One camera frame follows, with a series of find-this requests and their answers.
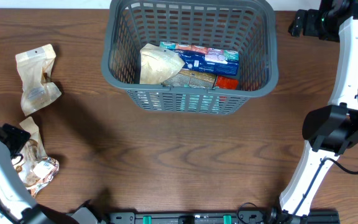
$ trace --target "beige pouch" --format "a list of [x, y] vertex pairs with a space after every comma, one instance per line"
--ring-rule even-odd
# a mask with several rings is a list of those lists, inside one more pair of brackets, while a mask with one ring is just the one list
[[20, 126], [30, 133], [31, 137], [20, 151], [23, 155], [22, 160], [17, 157], [12, 160], [12, 164], [31, 196], [35, 198], [37, 193], [48, 185], [57, 174], [59, 162], [48, 157], [41, 141], [39, 128], [32, 117], [22, 121]]
[[16, 55], [17, 72], [23, 82], [24, 115], [48, 106], [62, 94], [50, 80], [55, 57], [50, 44]]
[[146, 44], [140, 50], [140, 60], [140, 84], [161, 84], [185, 65], [177, 53], [152, 44]]

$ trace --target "wooden table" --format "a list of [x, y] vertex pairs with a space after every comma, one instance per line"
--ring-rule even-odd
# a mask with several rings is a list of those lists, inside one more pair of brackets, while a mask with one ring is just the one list
[[[276, 89], [229, 116], [151, 113], [109, 85], [100, 71], [106, 10], [0, 10], [0, 124], [25, 119], [15, 54], [51, 43], [52, 79], [63, 92], [32, 114], [49, 156], [61, 163], [37, 196], [69, 212], [88, 199], [102, 212], [235, 210], [273, 204], [303, 150], [306, 114], [326, 105], [339, 44], [290, 37], [294, 12], [277, 12]], [[358, 169], [358, 145], [340, 158]], [[313, 208], [336, 208], [358, 223], [358, 176], [333, 167]]]

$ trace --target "green connector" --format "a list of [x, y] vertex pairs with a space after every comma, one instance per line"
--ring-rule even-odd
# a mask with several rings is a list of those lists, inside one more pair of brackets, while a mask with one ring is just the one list
[[231, 215], [223, 216], [223, 224], [231, 224]]
[[152, 224], [152, 217], [143, 217], [143, 224]]

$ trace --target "basket rim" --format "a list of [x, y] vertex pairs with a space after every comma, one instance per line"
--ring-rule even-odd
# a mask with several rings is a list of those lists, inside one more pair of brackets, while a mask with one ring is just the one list
[[[269, 94], [276, 87], [278, 83], [278, 65], [277, 65], [277, 32], [275, 27], [275, 13], [271, 5], [266, 0], [248, 0], [253, 3], [259, 4], [260, 8], [265, 11], [267, 16], [267, 31], [268, 31], [268, 50], [269, 50], [269, 62], [270, 62], [270, 80], [266, 83], [264, 87], [255, 91], [245, 91], [245, 90], [225, 90], [221, 88], [217, 89], [203, 89], [203, 88], [185, 88], [185, 87], [172, 87], [172, 86], [163, 86], [163, 85], [146, 85], [146, 84], [131, 84], [123, 83], [114, 78], [112, 72], [109, 68], [109, 61], [111, 56], [111, 47], [112, 47], [112, 38], [117, 32], [116, 29], [116, 15], [121, 13], [125, 7], [122, 5], [126, 0], [112, 0], [110, 4], [110, 13], [109, 20], [106, 28], [106, 35], [104, 39], [104, 50], [103, 57], [101, 61], [101, 71], [103, 77], [106, 81], [116, 87], [123, 90], [129, 91], [159, 91], [159, 92], [173, 92], [173, 93], [186, 93], [186, 94], [196, 94], [196, 95], [227, 95], [227, 96], [240, 96], [240, 97], [249, 97], [256, 98]], [[164, 1], [164, 0], [149, 0], [150, 2], [158, 2], [161, 4], [178, 4], [178, 1]], [[135, 2], [142, 1], [128, 1], [125, 6], [128, 4], [133, 4]], [[181, 0], [180, 2], [187, 4], [210, 4], [216, 6], [219, 3], [223, 3], [221, 6], [238, 6], [239, 4], [244, 4], [245, 0], [197, 0], [197, 3], [190, 2], [190, 0]]]

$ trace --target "food package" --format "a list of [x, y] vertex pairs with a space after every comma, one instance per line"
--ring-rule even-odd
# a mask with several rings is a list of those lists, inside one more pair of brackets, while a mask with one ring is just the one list
[[237, 75], [239, 53], [233, 50], [221, 50], [192, 45], [191, 49], [179, 47], [182, 44], [161, 42], [160, 47], [178, 53], [185, 61], [183, 68], [215, 75]]
[[22, 121], [20, 126], [30, 133], [31, 137], [20, 151], [22, 157], [13, 158], [12, 164], [31, 196], [35, 198], [37, 193], [57, 174], [59, 162], [48, 157], [41, 141], [39, 128], [32, 117]]
[[207, 49], [203, 46], [192, 45], [191, 51], [207, 54]]
[[166, 86], [175, 87], [192, 87], [192, 88], [210, 88], [212, 89], [215, 83], [216, 75], [210, 73], [196, 72], [187, 69], [182, 69], [180, 72], [162, 84]]
[[50, 44], [16, 55], [17, 72], [23, 82], [21, 106], [24, 115], [48, 106], [62, 95], [51, 82], [55, 57]]
[[161, 84], [176, 75], [185, 64], [175, 52], [152, 44], [146, 44], [140, 50], [140, 59], [140, 84]]
[[191, 50], [191, 45], [188, 44], [177, 44], [175, 49]]
[[181, 69], [180, 72], [168, 80], [163, 85], [174, 87], [192, 87], [192, 88], [224, 88], [235, 90], [239, 84], [238, 80], [227, 78], [220, 75], [214, 75], [206, 72], [196, 72], [187, 69]]

